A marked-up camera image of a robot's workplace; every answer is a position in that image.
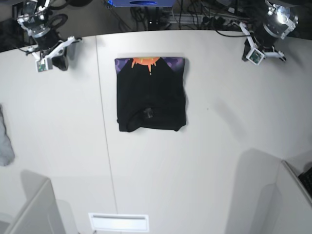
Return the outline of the black T-shirt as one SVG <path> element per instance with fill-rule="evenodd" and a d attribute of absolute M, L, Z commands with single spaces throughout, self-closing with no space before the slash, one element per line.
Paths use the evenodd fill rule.
<path fill-rule="evenodd" d="M 186 125 L 185 61 L 183 57 L 115 59 L 121 132 L 139 128 L 177 132 Z"/>

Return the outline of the blue box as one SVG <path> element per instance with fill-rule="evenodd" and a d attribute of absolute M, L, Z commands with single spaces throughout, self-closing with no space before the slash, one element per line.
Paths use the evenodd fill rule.
<path fill-rule="evenodd" d="M 176 0 L 108 0 L 114 7 L 172 7 Z"/>

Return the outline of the white partition panel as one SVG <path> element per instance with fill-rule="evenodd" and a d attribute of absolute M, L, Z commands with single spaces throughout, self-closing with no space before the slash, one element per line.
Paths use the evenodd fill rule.
<path fill-rule="evenodd" d="M 28 170 L 0 176 L 2 234 L 78 234 L 69 203 L 56 198 L 50 178 Z"/>
<path fill-rule="evenodd" d="M 259 234 L 310 234 L 312 199 L 286 161 L 273 184 L 264 187 L 257 207 Z"/>

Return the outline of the grey cloth at edge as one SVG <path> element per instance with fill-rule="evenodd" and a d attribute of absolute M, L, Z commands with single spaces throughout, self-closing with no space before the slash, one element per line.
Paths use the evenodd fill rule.
<path fill-rule="evenodd" d="M 0 165 L 5 167 L 15 160 L 15 153 L 6 131 L 2 105 L 0 106 Z"/>

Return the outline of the white partition panel left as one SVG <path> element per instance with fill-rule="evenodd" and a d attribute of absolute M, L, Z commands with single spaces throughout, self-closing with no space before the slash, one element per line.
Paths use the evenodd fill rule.
<path fill-rule="evenodd" d="M 2 234 L 78 234 L 69 203 L 56 198 L 50 178 L 28 170 L 0 176 Z"/>

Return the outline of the white table slot plate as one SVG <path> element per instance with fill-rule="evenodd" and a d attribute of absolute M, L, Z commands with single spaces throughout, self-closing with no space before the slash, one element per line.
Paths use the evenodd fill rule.
<path fill-rule="evenodd" d="M 88 214 L 95 231 L 148 233 L 149 216 L 146 214 Z"/>

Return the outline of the white partition panel right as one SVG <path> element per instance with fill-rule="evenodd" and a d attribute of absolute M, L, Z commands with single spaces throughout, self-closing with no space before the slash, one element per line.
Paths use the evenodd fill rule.
<path fill-rule="evenodd" d="M 259 234 L 310 234 L 312 199 L 286 161 L 273 184 L 264 187 L 257 207 Z"/>

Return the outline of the black keyboard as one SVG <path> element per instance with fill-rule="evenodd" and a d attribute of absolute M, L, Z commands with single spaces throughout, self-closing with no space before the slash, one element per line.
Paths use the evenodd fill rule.
<path fill-rule="evenodd" d="M 312 195 L 312 168 L 300 174 L 298 178 L 301 181 L 304 188 L 306 189 L 306 191 L 311 196 Z"/>

